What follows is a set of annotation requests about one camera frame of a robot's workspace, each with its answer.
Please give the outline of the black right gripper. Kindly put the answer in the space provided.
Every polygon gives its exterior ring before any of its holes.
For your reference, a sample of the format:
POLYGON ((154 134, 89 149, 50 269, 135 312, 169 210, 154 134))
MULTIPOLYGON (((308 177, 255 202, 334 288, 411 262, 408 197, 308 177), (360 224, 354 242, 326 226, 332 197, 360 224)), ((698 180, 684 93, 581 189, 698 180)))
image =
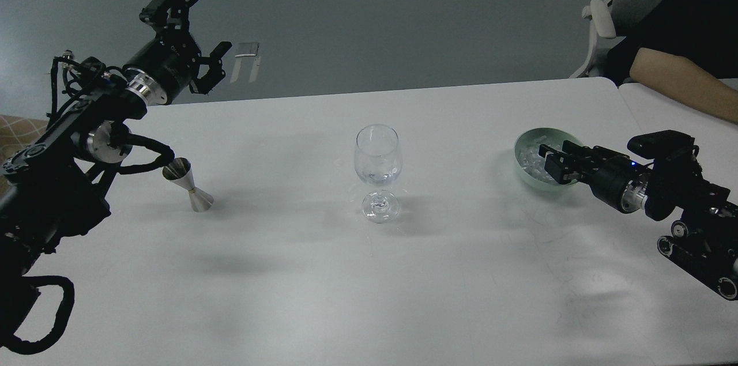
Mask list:
POLYGON ((619 211, 635 213, 645 208, 646 188, 651 169, 638 164, 630 156, 604 147, 586 147, 569 140, 561 148, 541 144, 539 154, 555 150, 548 157, 545 170, 556 184, 565 186, 582 182, 590 187, 598 200, 619 211))

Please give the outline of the person forearm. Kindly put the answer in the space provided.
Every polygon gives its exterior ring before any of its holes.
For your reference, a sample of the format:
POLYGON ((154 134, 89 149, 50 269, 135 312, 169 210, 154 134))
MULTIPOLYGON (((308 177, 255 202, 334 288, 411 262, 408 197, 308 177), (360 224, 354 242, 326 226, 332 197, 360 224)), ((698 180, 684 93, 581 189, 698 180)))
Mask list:
POLYGON ((686 57, 639 48, 629 75, 635 82, 671 100, 737 124, 736 90, 686 57))

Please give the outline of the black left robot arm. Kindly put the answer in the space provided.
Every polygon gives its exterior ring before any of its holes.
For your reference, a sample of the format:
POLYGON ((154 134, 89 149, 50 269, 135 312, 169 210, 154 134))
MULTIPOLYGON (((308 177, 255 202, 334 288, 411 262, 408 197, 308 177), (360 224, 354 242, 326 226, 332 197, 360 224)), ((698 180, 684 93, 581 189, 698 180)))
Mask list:
POLYGON ((71 51, 51 67, 52 111, 45 132, 2 164, 2 347, 21 355, 43 352, 62 337, 76 298, 72 281, 30 276, 43 254, 64 237, 84 236, 109 217, 106 195, 117 175, 160 169, 187 190, 203 212, 213 197, 194 185, 191 164, 153 138, 132 133, 127 119, 171 104, 182 90, 206 95, 225 77, 221 42, 208 56, 189 31, 199 0, 152 0, 140 20, 155 38, 122 67, 71 51))

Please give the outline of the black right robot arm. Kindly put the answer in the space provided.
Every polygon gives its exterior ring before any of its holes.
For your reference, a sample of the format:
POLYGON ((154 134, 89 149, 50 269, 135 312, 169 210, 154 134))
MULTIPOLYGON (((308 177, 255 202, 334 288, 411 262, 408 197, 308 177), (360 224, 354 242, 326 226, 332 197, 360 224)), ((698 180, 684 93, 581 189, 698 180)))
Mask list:
POLYGON ((735 301, 736 204, 730 202, 728 188, 704 179, 694 138, 662 130, 630 138, 627 147, 649 163, 569 141, 561 150, 543 144, 538 154, 557 184, 587 184, 599 201, 619 213, 642 210, 662 221, 681 209, 671 234, 657 239, 657 250, 720 297, 735 301))

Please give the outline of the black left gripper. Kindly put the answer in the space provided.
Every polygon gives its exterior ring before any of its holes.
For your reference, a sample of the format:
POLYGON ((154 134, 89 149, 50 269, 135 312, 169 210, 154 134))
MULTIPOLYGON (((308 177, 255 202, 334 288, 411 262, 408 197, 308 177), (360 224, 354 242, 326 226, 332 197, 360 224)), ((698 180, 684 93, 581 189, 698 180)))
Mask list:
POLYGON ((189 12, 200 0, 152 0, 141 9, 140 21, 156 37, 124 64, 127 90, 147 106, 172 104, 187 89, 208 95, 225 77, 223 57, 232 48, 219 42, 208 56, 189 32, 189 12))

